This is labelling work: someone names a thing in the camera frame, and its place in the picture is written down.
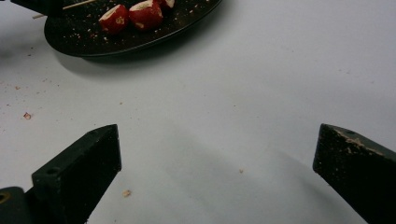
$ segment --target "bolt hole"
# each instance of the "bolt hole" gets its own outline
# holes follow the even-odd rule
[[[48,175],[56,175],[61,169],[59,167],[52,167],[47,171]]]
[[[5,203],[10,197],[11,197],[11,194],[9,192],[1,192],[0,193],[0,203]]]

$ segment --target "plate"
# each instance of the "plate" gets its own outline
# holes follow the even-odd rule
[[[101,57],[122,54],[151,47],[182,33],[208,15],[221,0],[176,0],[170,13],[156,30],[137,31],[132,24],[118,35],[107,35],[99,19],[112,7],[123,4],[127,8],[141,2],[136,0],[98,0],[64,11],[62,17],[48,17],[44,27],[47,42],[61,53],[76,57]],[[65,0],[66,6],[77,0]]]

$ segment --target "food debris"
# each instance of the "food debris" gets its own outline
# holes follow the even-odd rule
[[[122,196],[124,197],[124,198],[127,198],[127,197],[129,197],[130,195],[132,194],[132,192],[130,191],[130,190],[125,190],[123,193],[122,193]]]
[[[31,119],[31,118],[32,118],[32,115],[29,114],[28,112],[26,112],[26,113],[23,115],[23,117],[24,117],[25,119]]]

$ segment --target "black object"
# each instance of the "black object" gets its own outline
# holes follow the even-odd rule
[[[64,0],[11,0],[11,2],[53,17],[61,16],[64,7]]]
[[[313,169],[368,223],[396,223],[396,153],[322,124]]]
[[[120,169],[117,125],[90,131],[35,171],[26,193],[0,189],[0,223],[86,223]]]
[[[73,5],[77,0],[65,0]],[[123,4],[127,8],[141,0],[96,1],[64,11],[62,17],[48,17],[44,34],[48,43],[63,54],[89,58],[119,55],[161,43],[192,27],[208,15],[221,0],[177,1],[170,13],[164,13],[163,23],[157,30],[141,32],[132,24],[118,35],[107,35],[98,21],[110,8]]]

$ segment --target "toothpick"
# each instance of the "toothpick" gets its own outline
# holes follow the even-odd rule
[[[75,3],[73,5],[64,7],[63,10],[66,10],[66,9],[69,9],[69,8],[72,8],[72,7],[79,7],[79,6],[94,2],[94,1],[96,1],[96,0],[87,0],[87,1],[84,1],[84,2],[80,2],[80,3]],[[44,16],[46,16],[46,15],[40,14],[40,15],[35,15],[32,18],[35,20],[35,19],[38,19],[38,18],[41,18],[41,17],[44,17]]]

